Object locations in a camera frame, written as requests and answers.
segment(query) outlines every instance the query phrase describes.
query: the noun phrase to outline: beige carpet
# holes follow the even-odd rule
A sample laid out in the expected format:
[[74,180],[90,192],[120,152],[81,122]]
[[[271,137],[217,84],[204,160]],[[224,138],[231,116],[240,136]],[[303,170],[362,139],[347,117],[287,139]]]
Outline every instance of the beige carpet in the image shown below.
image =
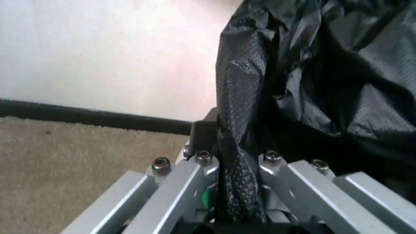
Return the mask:
[[0,233],[59,233],[127,170],[174,160],[187,138],[0,118]]

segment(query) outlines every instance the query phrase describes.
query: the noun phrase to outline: black plastic bag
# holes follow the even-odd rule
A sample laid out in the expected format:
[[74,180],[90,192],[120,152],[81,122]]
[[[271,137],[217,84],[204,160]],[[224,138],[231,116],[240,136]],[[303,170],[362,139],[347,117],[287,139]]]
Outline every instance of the black plastic bag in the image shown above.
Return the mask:
[[267,222],[257,166],[267,149],[363,170],[414,202],[415,22],[413,1],[241,4],[216,64],[218,221]]

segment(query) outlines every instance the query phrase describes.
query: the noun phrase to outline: green component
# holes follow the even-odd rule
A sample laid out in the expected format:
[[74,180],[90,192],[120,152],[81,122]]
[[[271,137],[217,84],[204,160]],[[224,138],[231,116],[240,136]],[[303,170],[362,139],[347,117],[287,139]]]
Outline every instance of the green component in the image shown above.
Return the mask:
[[205,209],[209,209],[213,205],[213,192],[213,189],[207,189],[204,194],[202,194],[202,203],[204,204]]

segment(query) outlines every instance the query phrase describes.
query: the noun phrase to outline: baseboard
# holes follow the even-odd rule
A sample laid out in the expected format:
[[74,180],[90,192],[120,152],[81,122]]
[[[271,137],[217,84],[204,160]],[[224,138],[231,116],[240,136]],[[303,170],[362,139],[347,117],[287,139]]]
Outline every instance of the baseboard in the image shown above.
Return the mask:
[[191,122],[0,99],[0,117],[82,123],[189,135]]

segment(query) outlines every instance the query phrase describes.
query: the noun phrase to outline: bolt head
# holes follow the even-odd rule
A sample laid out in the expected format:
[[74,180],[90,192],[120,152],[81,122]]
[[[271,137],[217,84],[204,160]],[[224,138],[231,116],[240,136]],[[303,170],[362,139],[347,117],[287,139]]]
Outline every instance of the bolt head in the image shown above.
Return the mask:
[[314,167],[318,172],[320,172],[323,175],[328,174],[329,171],[329,165],[325,161],[314,159],[311,162],[312,167]]
[[212,162],[212,155],[206,150],[198,151],[195,154],[195,161],[201,166],[208,166]]
[[165,176],[170,172],[170,161],[166,157],[158,157],[153,161],[151,169],[155,175]]
[[269,150],[264,154],[264,161],[271,165],[277,165],[282,160],[282,157],[274,150]]
[[184,146],[184,157],[185,158],[189,157],[189,145]]

